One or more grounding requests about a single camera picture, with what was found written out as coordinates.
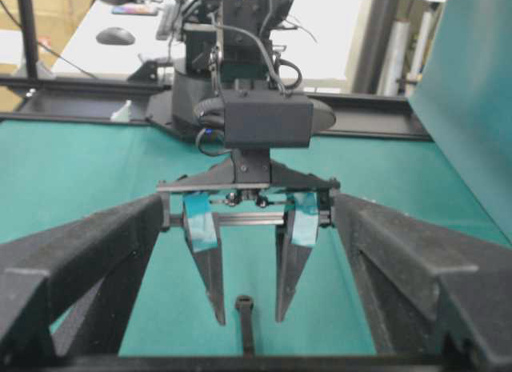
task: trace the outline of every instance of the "smartphone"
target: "smartphone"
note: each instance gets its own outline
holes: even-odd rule
[[[112,14],[136,14],[138,16],[156,16],[158,8],[146,4],[124,4],[112,8]]]

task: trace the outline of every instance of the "teal table surface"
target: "teal table surface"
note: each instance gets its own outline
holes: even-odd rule
[[[342,191],[479,238],[507,241],[430,142],[315,138],[308,150],[274,159]],[[221,159],[149,127],[58,123],[0,124],[0,242],[151,194],[158,180],[196,174]],[[181,200],[174,200],[179,208]],[[341,242],[321,230],[282,324],[274,321],[271,227],[222,228],[226,326],[219,326],[182,231],[154,249],[122,344],[122,355],[238,355],[234,300],[253,297],[257,352],[373,354],[370,331]]]

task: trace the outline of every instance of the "black wrench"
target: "black wrench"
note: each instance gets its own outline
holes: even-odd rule
[[[238,296],[234,307],[240,314],[240,324],[242,327],[242,347],[245,357],[254,356],[254,339],[252,313],[254,302],[251,296]]]

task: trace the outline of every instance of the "cardboard box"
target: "cardboard box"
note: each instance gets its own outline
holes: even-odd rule
[[[10,12],[18,18],[18,0],[3,0]],[[33,0],[38,40],[47,43],[57,53],[61,53],[73,36],[80,21],[86,15],[93,0]],[[0,9],[0,29],[17,30],[15,24]],[[39,57],[48,67],[52,67],[56,57],[39,49]],[[16,66],[0,64],[0,73],[11,74]],[[0,88],[0,110],[12,110],[18,98],[6,89]]]

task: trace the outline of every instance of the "black mouse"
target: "black mouse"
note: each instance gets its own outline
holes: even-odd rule
[[[108,46],[131,46],[135,43],[135,37],[130,32],[116,26],[102,30],[96,40]]]

